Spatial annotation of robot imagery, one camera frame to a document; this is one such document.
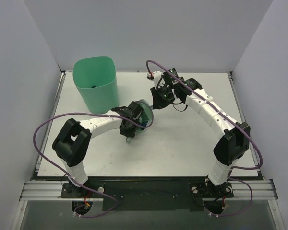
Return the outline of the green hand brush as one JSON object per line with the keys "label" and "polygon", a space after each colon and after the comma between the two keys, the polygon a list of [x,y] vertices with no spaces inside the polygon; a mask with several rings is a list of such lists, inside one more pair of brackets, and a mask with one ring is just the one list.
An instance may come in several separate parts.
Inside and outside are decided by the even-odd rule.
{"label": "green hand brush", "polygon": [[136,101],[143,109],[143,112],[140,116],[140,124],[142,122],[147,122],[147,126],[148,127],[150,125],[152,125],[153,121],[154,121],[154,114],[153,114],[153,110],[152,107],[149,105],[149,103],[144,100],[144,99],[140,99],[138,101]]}

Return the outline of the green plastic dustpan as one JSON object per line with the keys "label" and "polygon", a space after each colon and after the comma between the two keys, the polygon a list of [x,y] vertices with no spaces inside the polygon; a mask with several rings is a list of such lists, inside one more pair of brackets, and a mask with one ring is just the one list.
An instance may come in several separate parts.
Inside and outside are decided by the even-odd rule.
{"label": "green plastic dustpan", "polygon": [[139,134],[144,131],[145,131],[145,128],[140,128],[138,126],[133,126],[131,128],[126,129],[125,130],[126,143],[130,143],[134,139],[136,134]]}

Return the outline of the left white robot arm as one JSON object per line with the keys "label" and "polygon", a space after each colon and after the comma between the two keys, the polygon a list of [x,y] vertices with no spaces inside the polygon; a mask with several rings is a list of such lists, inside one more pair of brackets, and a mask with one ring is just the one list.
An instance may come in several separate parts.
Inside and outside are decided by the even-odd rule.
{"label": "left white robot arm", "polygon": [[144,101],[132,101],[127,107],[115,107],[104,115],[87,120],[68,119],[55,138],[52,149],[64,164],[69,181],[73,184],[73,193],[84,197],[89,192],[83,160],[93,138],[119,129],[120,134],[130,141],[140,129],[138,125],[145,127],[147,123]]}

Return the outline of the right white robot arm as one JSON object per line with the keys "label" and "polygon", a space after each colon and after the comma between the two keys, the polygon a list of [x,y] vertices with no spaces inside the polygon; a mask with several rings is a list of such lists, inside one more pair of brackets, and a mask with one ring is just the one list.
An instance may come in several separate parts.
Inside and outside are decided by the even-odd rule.
{"label": "right white robot arm", "polygon": [[201,84],[193,78],[172,78],[168,73],[155,71],[147,74],[154,82],[150,89],[153,97],[153,109],[163,109],[179,99],[193,109],[214,131],[219,138],[213,149],[216,162],[205,178],[205,191],[216,196],[224,188],[233,166],[249,149],[250,126],[236,120],[230,123],[220,107],[208,96]]}

